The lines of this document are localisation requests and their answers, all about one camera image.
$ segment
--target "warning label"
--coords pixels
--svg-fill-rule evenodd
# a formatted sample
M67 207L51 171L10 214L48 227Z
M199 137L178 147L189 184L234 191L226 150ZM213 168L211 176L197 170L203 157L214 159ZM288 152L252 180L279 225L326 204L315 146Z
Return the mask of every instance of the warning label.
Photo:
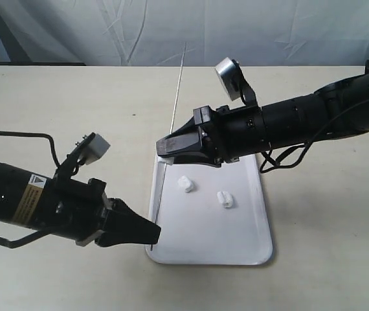
M28 185L22 195L21 201L17 206L12 222L19 225L27 225L30 217L38 205L43 188L47 183L47 178L32 174Z

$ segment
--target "white tray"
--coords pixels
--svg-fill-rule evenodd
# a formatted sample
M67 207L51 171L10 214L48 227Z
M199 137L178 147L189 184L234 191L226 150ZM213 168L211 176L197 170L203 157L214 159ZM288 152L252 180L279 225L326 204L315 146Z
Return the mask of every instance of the white tray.
M149 217L155 220L163 164L155 162ZM185 193L177 180L188 176L196 190ZM222 207L218 191L230 192L234 206ZM167 166L159 219L159 243L146 246L148 256L163 264L257 265L267 262L273 245L256 158L222 168Z

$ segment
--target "small white block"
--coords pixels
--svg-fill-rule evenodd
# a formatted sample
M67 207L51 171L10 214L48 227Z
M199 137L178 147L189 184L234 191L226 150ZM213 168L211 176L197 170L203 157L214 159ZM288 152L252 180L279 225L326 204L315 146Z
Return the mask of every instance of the small white block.
M165 163L167 165L173 165L174 157L159 157L159 156L157 156L157 162Z
M189 193L195 187L194 184L193 184L193 182L190 179L188 179L187 176L180 177L179 180L177 180L177 184L186 193Z
M219 191L217 193L219 203L226 209L229 209L234 205L234 198L227 191Z

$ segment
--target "table surface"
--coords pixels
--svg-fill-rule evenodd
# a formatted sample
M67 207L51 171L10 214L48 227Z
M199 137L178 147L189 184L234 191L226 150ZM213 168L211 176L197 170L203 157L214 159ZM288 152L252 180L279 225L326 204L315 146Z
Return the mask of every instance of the table surface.
M308 94L361 67L246 67L260 105ZM0 67L0 130L47 132L63 159L83 134L112 147L77 175L147 215L155 141L168 133L178 68ZM212 68L185 67L176 125L230 103ZM0 161L51 176L42 139L0 138ZM0 247L0 310L369 310L369 133L316 144L262 176L275 256L261 268L165 266L143 246L85 248L47 237ZM0 235L28 230L0 223Z

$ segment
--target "thin metal rod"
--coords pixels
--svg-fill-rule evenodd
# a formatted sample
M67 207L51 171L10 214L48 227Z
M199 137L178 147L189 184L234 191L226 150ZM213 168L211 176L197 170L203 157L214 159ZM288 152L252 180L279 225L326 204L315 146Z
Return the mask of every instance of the thin metal rod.
M187 42L184 43L182 60L181 60L181 63L180 63L180 72L179 72L179 79L177 81L176 98L174 100L172 124L170 125L170 133L173 133L173 126L174 126L174 119L175 119L175 116L176 116L177 102L179 101L179 90L180 90L180 82L182 80L183 61L185 59L186 44L187 44ZM162 180L161 180L159 197L157 198L158 200L157 200L157 205L156 205L157 206L156 216L155 216L155 219L154 219L155 224L157 224L157 222L159 220L161 197L162 197L162 193L163 193L164 179L166 178L166 169L167 169L167 164L163 163Z

